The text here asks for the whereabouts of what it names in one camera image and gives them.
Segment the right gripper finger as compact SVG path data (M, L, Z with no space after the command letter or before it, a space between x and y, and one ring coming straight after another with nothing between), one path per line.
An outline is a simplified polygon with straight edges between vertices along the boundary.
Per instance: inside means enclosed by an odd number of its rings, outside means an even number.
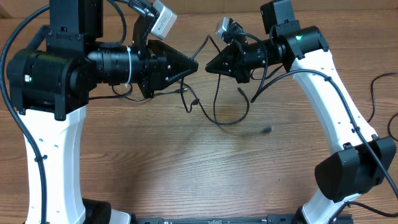
M227 45L214 59L207 63L207 65L226 65L230 68L234 68L234 54L236 53L236 47Z
M230 68L230 67L228 67L226 65L223 65L223 64L221 64L221 65L207 65L205 67L205 70L208 73L217 73L217 74L224 75L224 76L227 76L227 77L234 78L235 80L238 80L237 75L234 72L234 68Z

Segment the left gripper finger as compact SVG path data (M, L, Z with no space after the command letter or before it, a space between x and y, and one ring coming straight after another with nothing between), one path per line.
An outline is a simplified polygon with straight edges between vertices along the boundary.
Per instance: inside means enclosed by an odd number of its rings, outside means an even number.
M198 63L186 56L185 54L175 50L169 45L156 40L155 41L156 56L166 67L170 67L173 72L196 72Z
M195 73L198 67L194 68L165 68L155 73L155 90L163 90L178 80Z

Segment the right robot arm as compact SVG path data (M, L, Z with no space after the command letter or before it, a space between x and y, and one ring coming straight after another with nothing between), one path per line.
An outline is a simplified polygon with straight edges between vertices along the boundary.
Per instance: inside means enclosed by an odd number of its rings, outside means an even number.
M325 132L330 156L315 167L317 191L292 215L268 215L267 223L351 223L342 211L384 181L397 148L381 138L362 117L333 62L319 28L303 28L290 1L261 6L267 40L250 34L225 17L216 34L226 47L206 65L206 71L247 83L251 72L280 64L305 92Z

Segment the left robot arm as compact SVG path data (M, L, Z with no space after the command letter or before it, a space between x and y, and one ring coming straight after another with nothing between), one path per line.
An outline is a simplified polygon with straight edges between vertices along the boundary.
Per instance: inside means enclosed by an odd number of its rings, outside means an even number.
M164 39L177 15L161 1L128 1L138 13L131 45L102 41L103 2L51 0L50 22L13 58L1 53L1 93L27 151L27 223L132 223L109 202L83 198L80 142L90 92L98 84L137 85L145 99L197 71L198 63Z

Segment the cardboard backdrop panel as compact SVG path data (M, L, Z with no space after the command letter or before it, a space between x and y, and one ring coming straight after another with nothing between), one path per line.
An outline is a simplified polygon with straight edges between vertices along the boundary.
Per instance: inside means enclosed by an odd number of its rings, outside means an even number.
M268 0L163 0L178 15L258 12ZM1 0L2 19L23 19L47 0ZM292 0L296 11L396 9L397 0Z

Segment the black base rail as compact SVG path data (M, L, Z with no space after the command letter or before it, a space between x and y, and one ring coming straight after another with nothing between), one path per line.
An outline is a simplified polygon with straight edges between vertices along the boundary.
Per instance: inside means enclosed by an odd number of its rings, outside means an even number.
M133 224L305 224L303 218L294 214L273 214L266 217L234 217L234 218L137 218L133 216Z

